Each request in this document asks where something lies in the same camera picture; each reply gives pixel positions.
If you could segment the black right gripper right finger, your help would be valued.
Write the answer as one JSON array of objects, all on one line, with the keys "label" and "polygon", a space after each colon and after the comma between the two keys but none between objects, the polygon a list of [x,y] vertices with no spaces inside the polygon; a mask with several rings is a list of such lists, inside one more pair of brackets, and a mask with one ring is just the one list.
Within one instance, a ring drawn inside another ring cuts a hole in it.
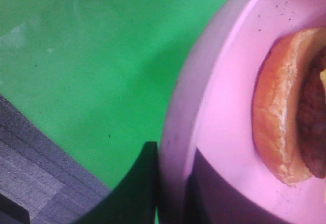
[{"label": "black right gripper right finger", "polygon": [[199,150],[187,181],[184,223],[282,223],[239,193],[208,163]]}]

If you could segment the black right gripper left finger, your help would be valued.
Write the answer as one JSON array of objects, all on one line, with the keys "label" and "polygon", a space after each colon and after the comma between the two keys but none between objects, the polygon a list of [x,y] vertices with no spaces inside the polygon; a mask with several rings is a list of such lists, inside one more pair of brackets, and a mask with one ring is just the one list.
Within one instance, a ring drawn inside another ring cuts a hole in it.
[{"label": "black right gripper left finger", "polygon": [[117,187],[75,223],[155,223],[157,189],[158,146],[146,142]]}]

